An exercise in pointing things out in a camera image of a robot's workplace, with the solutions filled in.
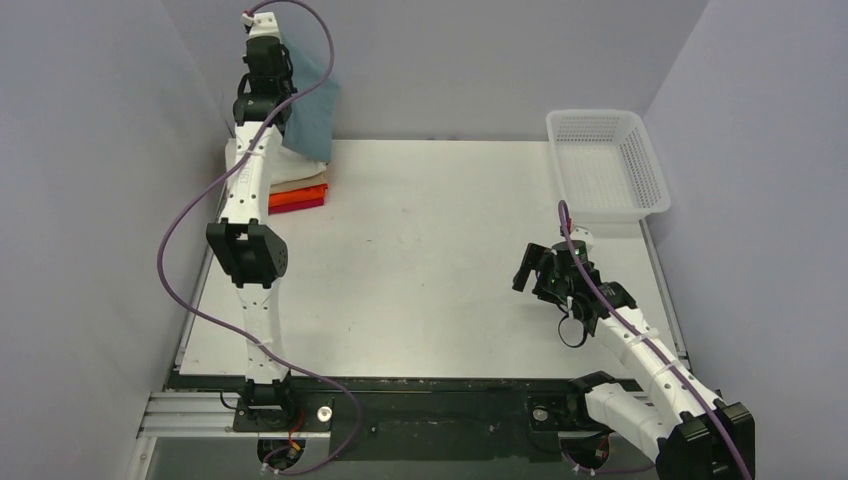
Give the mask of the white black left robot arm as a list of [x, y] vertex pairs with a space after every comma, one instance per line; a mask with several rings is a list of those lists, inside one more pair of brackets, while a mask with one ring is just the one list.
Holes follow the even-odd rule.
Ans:
[[241, 413], [275, 430], [289, 429], [299, 416], [279, 325], [279, 286], [288, 266], [285, 241], [267, 224], [270, 164], [279, 157], [295, 88], [288, 49], [273, 35], [250, 38], [233, 105], [234, 159], [241, 168], [227, 181], [219, 220], [208, 224], [209, 246], [231, 279], [239, 299], [247, 341]]

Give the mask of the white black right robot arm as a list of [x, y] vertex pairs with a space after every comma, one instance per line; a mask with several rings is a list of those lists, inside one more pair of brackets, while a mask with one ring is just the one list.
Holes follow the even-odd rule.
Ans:
[[579, 322], [647, 396], [635, 398], [602, 371], [586, 375], [573, 381], [575, 394], [565, 402], [572, 425], [608, 427], [651, 459], [661, 479], [755, 478], [751, 412], [727, 403], [680, 362], [634, 297], [621, 284], [602, 281], [585, 242], [528, 244], [512, 287], [521, 292], [529, 280], [534, 296]]

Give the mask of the teal blue t-shirt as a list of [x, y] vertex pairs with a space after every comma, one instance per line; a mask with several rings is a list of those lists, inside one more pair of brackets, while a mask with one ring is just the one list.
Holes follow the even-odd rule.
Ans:
[[[316, 84], [326, 70], [293, 41], [285, 40], [293, 66], [293, 85], [305, 90]], [[296, 100], [291, 106], [291, 115], [286, 122], [283, 145], [314, 162], [329, 163], [332, 160], [334, 112], [341, 87], [330, 76], [317, 89]]]

